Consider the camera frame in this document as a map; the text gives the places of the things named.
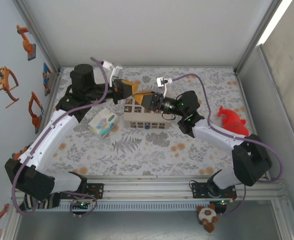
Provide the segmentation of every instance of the white wall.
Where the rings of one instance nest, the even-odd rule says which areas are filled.
[[[284,161],[282,179],[294,208],[294,134],[260,48],[253,51],[239,75],[258,135]],[[279,165],[274,155],[269,156],[275,177]]]
[[[36,138],[28,112],[31,91],[36,93],[45,110],[50,97],[44,96],[42,71],[45,58],[37,48],[36,58],[27,60],[27,52],[23,49],[23,40],[17,33],[16,25],[25,27],[13,2],[0,0],[0,67],[11,69],[19,82],[19,86],[12,90],[13,96],[19,100],[7,109],[11,100],[4,91],[0,91],[0,211],[11,197],[11,183],[5,171],[5,163],[12,153],[19,152]],[[26,36],[34,43],[29,33]],[[41,114],[36,104],[33,110],[35,114]]]
[[[294,0],[262,48],[294,129]]]
[[[61,66],[236,66],[272,0],[24,0]]]

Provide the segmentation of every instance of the plush toy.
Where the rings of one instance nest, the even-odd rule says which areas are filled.
[[[199,213],[198,218],[205,230],[212,233],[215,230],[214,223],[219,220],[215,212],[215,205],[211,203],[208,207],[198,206],[197,211]]]
[[[246,124],[245,119],[240,119],[239,115],[229,109],[223,109],[222,106],[219,109],[218,116],[225,115],[222,119],[223,129],[226,129],[228,131],[231,131],[235,134],[241,134],[245,136],[249,136],[248,129],[244,126]]]

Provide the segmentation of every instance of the floral tablecloth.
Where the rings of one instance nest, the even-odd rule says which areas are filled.
[[[55,105],[71,84],[72,67],[62,68]],[[240,87],[232,68],[124,68],[121,78],[139,84],[139,91],[159,92],[157,77],[176,78],[186,73],[199,75],[204,81],[213,111],[211,120],[222,126],[217,116],[220,106],[238,112],[247,119]],[[198,95],[198,112],[207,117],[201,85],[196,78],[185,78],[168,85],[168,97],[194,90]],[[70,132],[47,167],[48,173],[75,171],[82,175],[211,175],[232,166],[231,157],[204,140],[184,135],[175,120],[170,129],[126,128],[122,118],[124,100],[114,105],[112,100],[90,109]],[[118,124],[103,140],[93,135],[88,122],[108,108],[120,116]]]

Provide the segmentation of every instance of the red plush toy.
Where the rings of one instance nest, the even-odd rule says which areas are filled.
[[[249,136],[248,129],[244,126],[246,124],[245,119],[240,119],[239,115],[229,109],[223,109],[222,106],[219,109],[218,116],[225,115],[222,119],[223,129],[226,129],[228,131],[231,131],[235,134],[241,134],[245,136]]]

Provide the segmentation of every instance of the tissue box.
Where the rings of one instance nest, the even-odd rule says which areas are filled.
[[[104,138],[117,124],[118,120],[119,117],[115,113],[104,108],[89,122],[89,126],[96,135]]]

